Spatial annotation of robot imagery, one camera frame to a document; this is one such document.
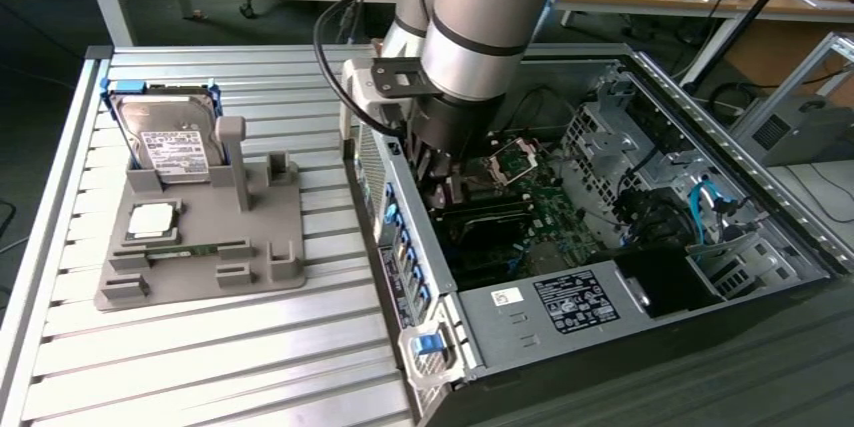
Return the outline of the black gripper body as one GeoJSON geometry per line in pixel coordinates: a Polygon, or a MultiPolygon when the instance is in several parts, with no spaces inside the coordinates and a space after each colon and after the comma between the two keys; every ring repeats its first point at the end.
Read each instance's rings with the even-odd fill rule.
{"type": "Polygon", "coordinates": [[[408,134],[428,148],[450,156],[467,156],[486,138],[504,100],[504,95],[479,101],[450,94],[418,96],[408,134]]]}

